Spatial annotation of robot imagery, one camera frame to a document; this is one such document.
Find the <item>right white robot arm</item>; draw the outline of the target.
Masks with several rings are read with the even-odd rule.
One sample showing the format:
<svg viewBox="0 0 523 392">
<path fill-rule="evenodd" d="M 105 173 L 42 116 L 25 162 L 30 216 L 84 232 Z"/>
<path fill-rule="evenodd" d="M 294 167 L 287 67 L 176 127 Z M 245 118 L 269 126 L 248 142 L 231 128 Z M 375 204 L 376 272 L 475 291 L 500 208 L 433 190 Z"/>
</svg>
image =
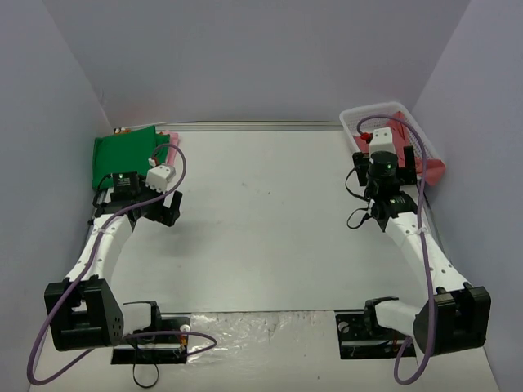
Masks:
<svg viewBox="0 0 523 392">
<path fill-rule="evenodd" d="M 364 187 L 361 199 L 368 204 L 364 219 L 375 221 L 400 249 L 427 290 L 427 301 L 423 307 L 415 307 L 393 296 L 368 300 L 362 318 L 364 331 L 373 337 L 397 331 L 432 355 L 482 347 L 491 297 L 484 287 L 471 285 L 453 267 L 423 225 L 419 203 L 403 189 L 417 181 L 413 147 L 404 151 L 404 167 L 390 151 L 359 152 L 352 160 Z"/>
</svg>

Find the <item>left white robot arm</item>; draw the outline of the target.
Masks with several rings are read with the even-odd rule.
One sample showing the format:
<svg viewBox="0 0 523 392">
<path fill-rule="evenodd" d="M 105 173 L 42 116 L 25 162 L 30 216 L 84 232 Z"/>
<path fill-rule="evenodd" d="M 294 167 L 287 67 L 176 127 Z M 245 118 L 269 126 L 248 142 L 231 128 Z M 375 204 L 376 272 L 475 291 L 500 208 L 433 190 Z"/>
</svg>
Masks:
<svg viewBox="0 0 523 392">
<path fill-rule="evenodd" d="M 141 218 L 167 227 L 180 216 L 181 180 L 172 166 L 161 164 L 146 175 L 112 176 L 108 202 L 95 211 L 92 232 L 79 260 L 66 277 L 47 285 L 44 302 L 59 351 L 116 346 L 129 333 L 122 306 L 110 280 L 125 242 Z"/>
</svg>

